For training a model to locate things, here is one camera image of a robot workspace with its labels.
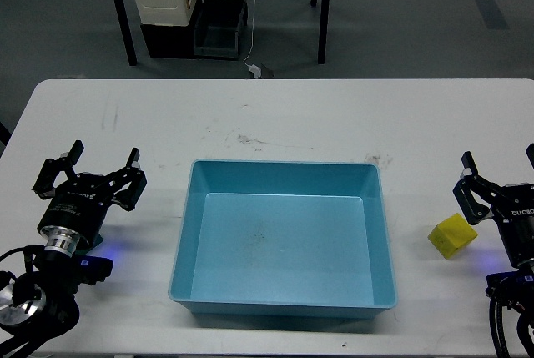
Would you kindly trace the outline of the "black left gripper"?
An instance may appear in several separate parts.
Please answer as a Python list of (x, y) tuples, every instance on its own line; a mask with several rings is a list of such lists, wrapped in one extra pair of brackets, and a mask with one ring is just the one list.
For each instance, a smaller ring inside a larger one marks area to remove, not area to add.
[[(83, 142), (76, 140), (67, 153), (57, 159), (46, 159), (32, 188), (40, 199), (51, 200), (38, 224), (38, 233), (47, 239), (47, 250), (92, 246), (109, 206), (115, 204), (125, 211), (134, 210), (147, 185), (137, 148), (132, 148), (121, 169), (104, 176), (75, 174), (73, 166), (83, 150)], [(54, 187), (60, 172), (68, 180)]]

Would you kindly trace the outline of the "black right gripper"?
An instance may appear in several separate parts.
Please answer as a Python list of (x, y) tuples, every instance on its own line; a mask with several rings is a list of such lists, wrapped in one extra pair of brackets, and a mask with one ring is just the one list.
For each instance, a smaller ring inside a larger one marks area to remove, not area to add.
[[(534, 143), (526, 148), (534, 166)], [(511, 266), (520, 269), (533, 261), (533, 185), (498, 186), (481, 177), (470, 151), (461, 162), (461, 178), (453, 194), (470, 225), (494, 219)]]

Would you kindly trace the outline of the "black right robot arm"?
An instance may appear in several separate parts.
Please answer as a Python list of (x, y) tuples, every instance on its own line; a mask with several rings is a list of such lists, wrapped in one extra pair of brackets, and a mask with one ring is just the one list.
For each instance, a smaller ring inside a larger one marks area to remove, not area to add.
[(496, 223), (513, 271), (486, 277), (489, 326), (498, 357), (508, 357), (503, 310), (518, 314), (516, 333), (525, 352), (533, 356), (533, 185), (500, 186), (478, 173), (471, 152), (462, 157), (463, 171), (453, 194), (471, 226), (491, 219)]

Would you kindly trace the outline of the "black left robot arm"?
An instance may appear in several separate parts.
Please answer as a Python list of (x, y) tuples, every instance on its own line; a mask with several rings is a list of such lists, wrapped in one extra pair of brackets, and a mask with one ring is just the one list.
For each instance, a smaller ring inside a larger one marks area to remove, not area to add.
[(105, 281), (113, 268), (111, 259), (89, 255), (103, 240), (108, 209), (133, 210), (147, 185), (138, 149), (106, 175), (75, 172), (83, 150), (77, 140), (59, 158), (46, 159), (33, 186), (49, 202), (37, 227), (46, 242), (18, 248), (21, 275), (1, 273), (1, 328), (10, 334), (1, 344), (3, 357), (28, 357), (78, 323), (79, 286)]

